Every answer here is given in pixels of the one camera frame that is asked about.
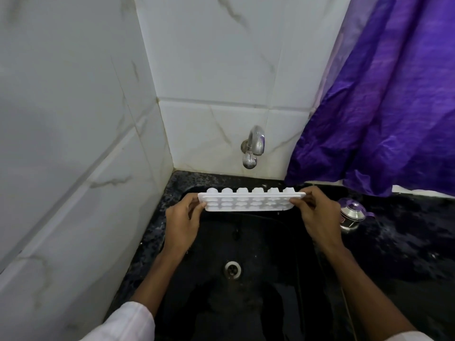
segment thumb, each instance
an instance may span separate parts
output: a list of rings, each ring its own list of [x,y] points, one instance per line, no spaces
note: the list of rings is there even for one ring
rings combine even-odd
[[[304,218],[310,216],[313,213],[311,208],[303,200],[300,200],[300,199],[297,199],[294,197],[294,198],[290,199],[289,202],[300,209],[300,211],[302,212],[302,217],[304,217]]]
[[[204,210],[205,206],[207,206],[207,202],[202,202],[194,207],[193,214],[191,216],[191,225],[199,226],[199,217],[201,216],[201,213]]]

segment steel pot with lid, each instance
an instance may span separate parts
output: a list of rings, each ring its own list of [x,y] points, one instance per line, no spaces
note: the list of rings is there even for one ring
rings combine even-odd
[[[354,231],[367,216],[374,216],[374,213],[367,212],[365,207],[356,200],[343,198],[338,203],[341,206],[340,227],[343,233]]]

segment metal lid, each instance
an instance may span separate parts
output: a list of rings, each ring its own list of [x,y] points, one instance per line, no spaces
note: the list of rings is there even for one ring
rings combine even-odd
[[[361,221],[369,214],[365,207],[355,200],[344,198],[339,200],[338,203],[341,206],[341,213],[352,220]]]

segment wall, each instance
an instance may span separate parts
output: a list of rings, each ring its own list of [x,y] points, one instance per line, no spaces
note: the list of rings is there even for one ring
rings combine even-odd
[[[0,41],[2,339],[78,340],[173,170],[134,0],[0,0]]]
[[[174,166],[282,179],[350,0],[140,0]],[[240,144],[266,131],[253,170]]]

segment sleeve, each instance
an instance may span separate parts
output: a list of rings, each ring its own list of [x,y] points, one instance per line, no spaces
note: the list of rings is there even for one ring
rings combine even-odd
[[[142,304],[129,301],[81,341],[153,341],[155,321]]]
[[[406,332],[392,336],[386,341],[433,341],[433,339],[421,332]]]

